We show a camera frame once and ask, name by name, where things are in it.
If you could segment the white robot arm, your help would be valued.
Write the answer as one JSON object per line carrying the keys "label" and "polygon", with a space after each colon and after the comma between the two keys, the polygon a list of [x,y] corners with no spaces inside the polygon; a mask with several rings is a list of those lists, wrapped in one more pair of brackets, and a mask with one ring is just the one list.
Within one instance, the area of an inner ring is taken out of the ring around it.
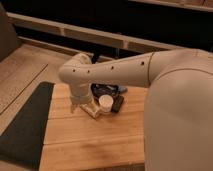
{"label": "white robot arm", "polygon": [[60,67],[71,101],[92,100],[90,85],[146,87],[146,171],[213,171],[213,53],[176,49],[93,64],[83,54]]}

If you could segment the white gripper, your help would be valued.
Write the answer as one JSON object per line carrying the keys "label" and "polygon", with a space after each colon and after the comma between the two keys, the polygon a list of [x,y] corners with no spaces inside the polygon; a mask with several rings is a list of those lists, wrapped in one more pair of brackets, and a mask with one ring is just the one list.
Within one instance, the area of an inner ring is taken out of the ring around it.
{"label": "white gripper", "polygon": [[80,91],[72,91],[70,94],[70,100],[73,104],[70,107],[70,111],[71,113],[73,113],[75,110],[74,105],[87,104],[92,101],[92,93],[90,91],[86,93],[81,93]]}

